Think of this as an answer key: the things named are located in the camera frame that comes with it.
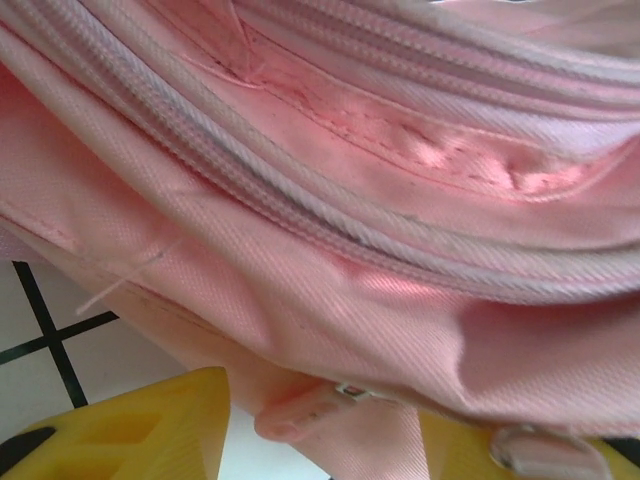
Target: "zipper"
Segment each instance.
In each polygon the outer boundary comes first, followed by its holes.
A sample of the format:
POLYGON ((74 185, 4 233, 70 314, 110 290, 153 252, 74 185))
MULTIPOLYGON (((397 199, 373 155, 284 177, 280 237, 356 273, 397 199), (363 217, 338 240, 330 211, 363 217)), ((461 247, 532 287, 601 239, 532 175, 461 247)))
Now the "zipper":
MULTIPOLYGON (((509 303, 584 302, 640 287, 636 245, 595 252, 527 250, 419 225, 366 204, 370 211, 378 209, 386 230, 394 234, 372 228, 274 168, 269 158, 242 142, 242 132, 232 135, 205 115, 79 1, 6 4, 81 72, 80 80, 182 163, 324 250, 424 284, 509 303), (395 232, 414 238, 398 239, 395 232)), ((220 118, 233 115, 228 108, 218 112, 220 118)), ((249 125, 245 128, 245 135, 257 134, 249 125)), ((311 179, 307 183, 326 188, 324 196, 337 195, 339 189, 329 190, 319 175, 282 151, 276 149, 276 154, 279 162, 296 165, 311 179)))
POLYGON ((428 18, 431 22, 418 28, 394 19, 372 2, 237 0, 236 4, 243 19, 258 29, 268 19, 424 86, 539 113, 567 116, 572 107, 575 116, 585 119, 640 118, 640 72, 607 78, 603 76, 607 69, 601 68, 585 75, 490 51, 469 35, 456 37, 451 29, 443 31, 440 24, 447 14, 435 8, 428 18))

